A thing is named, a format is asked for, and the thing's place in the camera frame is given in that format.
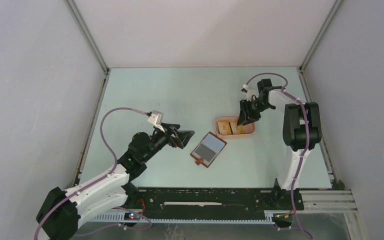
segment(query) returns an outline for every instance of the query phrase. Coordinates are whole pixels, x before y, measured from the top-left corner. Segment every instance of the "purple cable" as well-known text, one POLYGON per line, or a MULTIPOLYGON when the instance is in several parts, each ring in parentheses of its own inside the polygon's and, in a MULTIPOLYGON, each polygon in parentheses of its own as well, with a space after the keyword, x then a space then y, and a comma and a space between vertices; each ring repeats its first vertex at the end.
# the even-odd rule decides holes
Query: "purple cable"
MULTIPOLYGON (((111 170, 109 171, 108 174, 112 174, 114 172, 114 170, 116 169, 117 167, 117 156, 116 156, 116 153, 113 151, 113 149, 110 147, 110 145, 108 145, 107 141, 105 140, 105 137, 104 137, 104 133, 103 133, 103 130, 102 130, 102 127, 104 125, 104 121, 105 119, 107 118, 107 116, 114 112, 114 111, 117 111, 117 110, 130 110, 130 111, 133 111, 133 112, 136 112, 136 113, 139 113, 139 114, 143 114, 143 115, 147 115, 146 112, 144 111, 140 111, 140 110, 137 110, 137 109, 133 109, 133 108, 130 108, 130 107, 117 107, 117 108, 114 108, 112 110, 110 110, 109 112, 107 112, 103 118, 102 118, 102 121, 100 123, 100 136, 102 138, 102 141, 103 143, 105 144, 105 146, 108 148, 108 150, 111 152, 112 156, 114 157, 114 165, 112 166, 111 170)), ((77 192, 82 192, 88 188, 90 188, 91 186, 95 185, 96 183, 100 182, 101 180, 107 178, 107 175, 103 175, 102 177, 96 179, 95 181, 87 184, 86 186, 80 188, 78 191, 75 191, 73 192, 72 194, 68 195, 66 198, 64 198, 63 200, 61 200, 60 202, 58 202, 53 208, 51 208, 49 210, 49 212, 43 217, 42 221, 40 221, 39 223, 39 226, 37 226, 36 228, 36 232, 34 233, 34 240, 38 240, 38 236, 39 236, 39 231, 41 230, 42 226, 44 225, 45 221, 49 218, 49 216, 56 210, 58 209, 63 203, 67 202, 69 199, 71 199, 72 197, 76 196, 77 195, 77 192)))
POLYGON ((149 229, 150 227, 152 227, 152 222, 151 222, 151 220, 149 220, 149 218, 147 218, 146 216, 144 216, 144 215, 142 215, 142 214, 140 214, 140 213, 131 211, 131 210, 126 209, 126 208, 121 207, 121 206, 116 206, 116 207, 114 207, 114 208, 115 208, 115 209, 120 209, 120 210, 123 210, 123 211, 126 211, 126 212, 129 212, 129 213, 131 213, 131 214, 138 215, 138 216, 140 216, 141 218, 145 219, 145 220, 149 223, 149 225, 148 225, 147 227, 131 227, 131 226, 123 225, 123 224, 120 224, 120 225, 119 225, 119 223, 112 223, 112 224, 105 225, 105 226, 103 226, 103 227, 100 227, 100 228, 98 228, 98 229, 96 229, 96 230, 93 230, 93 231, 91 231, 91 232, 88 232, 88 233, 74 234, 74 236, 76 236, 76 237, 86 237, 86 236, 90 236, 90 235, 92 235, 92 234, 96 234, 97 232, 99 232, 99 231, 101 231, 101 230, 103 230, 103 229, 106 229, 106 228, 109 228, 109 227, 115 227, 115 226, 117 226, 117 227, 118 227, 118 226, 123 226, 124 228, 127 228, 127 229, 131 229, 131 230, 139 230, 139 231, 147 230, 147 229, 149 229))
POLYGON ((291 186, 290 186, 290 200, 292 202, 292 210, 293 210, 293 213, 295 215, 296 222, 298 223, 299 229, 301 230, 302 234, 304 234, 308 239, 312 240, 313 236, 308 231, 306 231, 303 228, 303 226, 301 225, 300 219, 298 218, 298 215, 297 215, 297 207, 295 206, 295 201, 294 201, 294 186, 295 186, 295 182, 297 181, 298 175, 300 174, 300 170, 301 170, 301 167, 303 165, 304 154, 307 152, 307 150, 309 149, 309 146, 310 146, 310 129, 309 129, 309 121, 307 119, 307 115, 305 114, 306 113, 306 108, 304 107, 304 104, 299 99, 297 99, 293 95, 291 95, 288 92, 286 92, 285 87, 288 85, 288 80, 286 79, 286 77, 284 77, 284 76, 282 76, 282 75, 280 75, 278 73, 274 73, 274 72, 259 73, 259 74, 255 75, 255 76, 251 77, 251 79, 249 79, 246 82, 246 85, 248 85, 251 82, 251 80, 253 80, 254 78, 256 78, 258 76, 261 76, 261 75, 274 75, 274 76, 281 77, 283 80, 285 80, 286 84, 282 87, 281 92, 286 97, 290 98, 294 102, 297 102, 301 106, 301 109, 302 109, 302 112, 303 112, 302 115, 304 116, 305 135, 306 135, 305 148, 304 148, 304 150, 302 151, 302 153, 300 155, 299 163, 298 163, 298 168, 296 169, 295 176, 292 179, 292 183, 291 183, 291 186))
POLYGON ((246 82, 246 85, 248 85, 253 79, 255 79, 256 77, 258 76, 261 76, 261 75, 274 75, 274 76, 278 76, 278 77, 281 77, 284 81, 285 81, 285 85, 283 85, 282 87, 282 91, 286 88, 286 86, 288 85, 288 80, 286 79, 286 77, 278 74, 278 73, 275 73, 275 72, 263 72, 263 73, 259 73, 253 77, 251 77, 247 82, 246 82))

